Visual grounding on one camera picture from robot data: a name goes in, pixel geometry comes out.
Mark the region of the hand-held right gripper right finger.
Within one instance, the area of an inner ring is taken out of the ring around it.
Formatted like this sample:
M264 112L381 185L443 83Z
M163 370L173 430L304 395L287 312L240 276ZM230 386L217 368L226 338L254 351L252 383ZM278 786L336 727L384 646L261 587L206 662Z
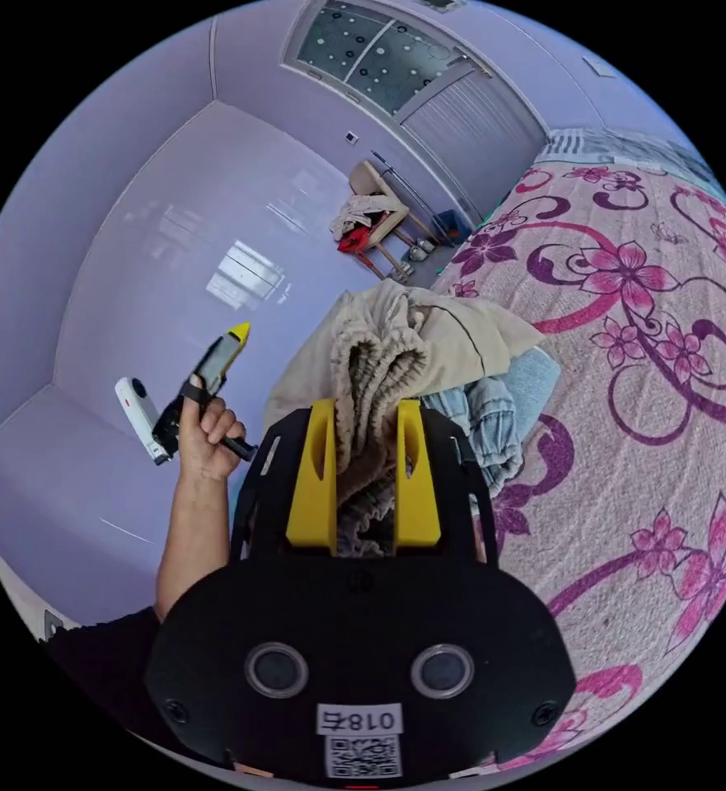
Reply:
M420 403L403 400L396 421L393 550L429 550L441 536Z

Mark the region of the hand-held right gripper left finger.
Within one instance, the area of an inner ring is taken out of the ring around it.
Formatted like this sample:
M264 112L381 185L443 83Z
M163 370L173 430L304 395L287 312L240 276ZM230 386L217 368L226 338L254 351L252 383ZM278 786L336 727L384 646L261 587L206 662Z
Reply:
M335 402L311 407L297 468L286 540L295 550L337 549Z

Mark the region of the person's left hand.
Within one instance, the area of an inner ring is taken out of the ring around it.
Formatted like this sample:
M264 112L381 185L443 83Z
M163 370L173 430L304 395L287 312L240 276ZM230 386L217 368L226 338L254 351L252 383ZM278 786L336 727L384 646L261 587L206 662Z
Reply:
M241 459L222 441L244 440L246 428L223 399L214 396L204 405L199 402L207 394L199 377L191 375L188 384L179 421L180 478L225 483Z

